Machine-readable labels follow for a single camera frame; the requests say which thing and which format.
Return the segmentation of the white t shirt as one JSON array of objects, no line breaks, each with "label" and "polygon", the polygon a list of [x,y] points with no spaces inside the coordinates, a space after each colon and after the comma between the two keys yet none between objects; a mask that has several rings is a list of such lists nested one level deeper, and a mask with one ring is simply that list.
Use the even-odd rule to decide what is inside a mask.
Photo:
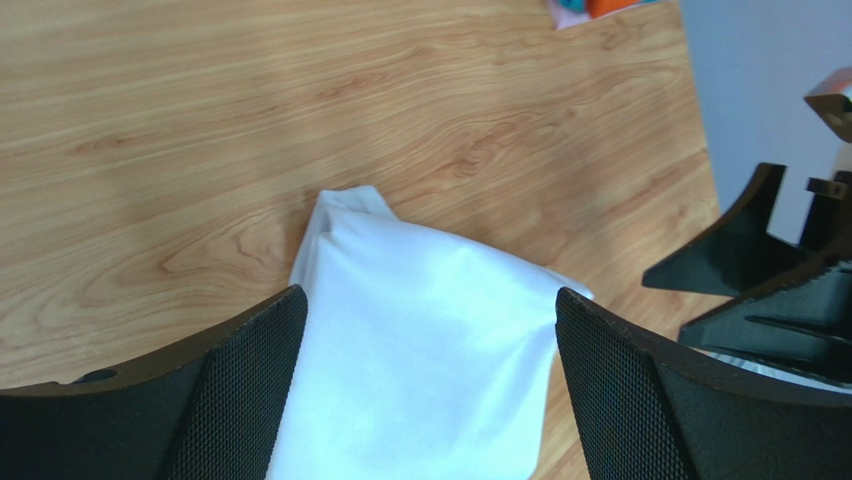
[{"label": "white t shirt", "polygon": [[325,190],[290,280],[308,317],[271,479],[527,479],[556,351],[585,285]]}]

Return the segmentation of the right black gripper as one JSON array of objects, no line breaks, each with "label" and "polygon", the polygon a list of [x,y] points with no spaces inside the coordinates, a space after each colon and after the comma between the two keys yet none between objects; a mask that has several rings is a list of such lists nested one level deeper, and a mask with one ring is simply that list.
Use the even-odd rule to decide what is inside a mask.
[{"label": "right black gripper", "polygon": [[[786,167],[761,163],[715,223],[648,268],[648,288],[737,297],[784,273],[806,254],[768,233]],[[813,194],[799,246],[827,248],[851,226],[851,172],[809,178]],[[784,370],[840,388],[851,386],[851,262],[769,282],[685,324],[686,346]]]}]

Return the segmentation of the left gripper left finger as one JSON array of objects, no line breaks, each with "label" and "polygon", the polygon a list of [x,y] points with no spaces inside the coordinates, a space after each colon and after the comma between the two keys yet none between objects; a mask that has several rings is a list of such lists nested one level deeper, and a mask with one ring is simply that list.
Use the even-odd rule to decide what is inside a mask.
[{"label": "left gripper left finger", "polygon": [[78,380],[1,393],[5,479],[262,479],[308,313],[292,286]]}]

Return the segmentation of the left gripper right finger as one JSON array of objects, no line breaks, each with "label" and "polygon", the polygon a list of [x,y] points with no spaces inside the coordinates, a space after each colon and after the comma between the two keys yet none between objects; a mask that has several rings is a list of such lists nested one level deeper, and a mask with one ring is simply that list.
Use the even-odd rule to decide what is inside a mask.
[{"label": "left gripper right finger", "polygon": [[594,479],[847,479],[849,395],[680,345],[563,288],[555,332]]}]

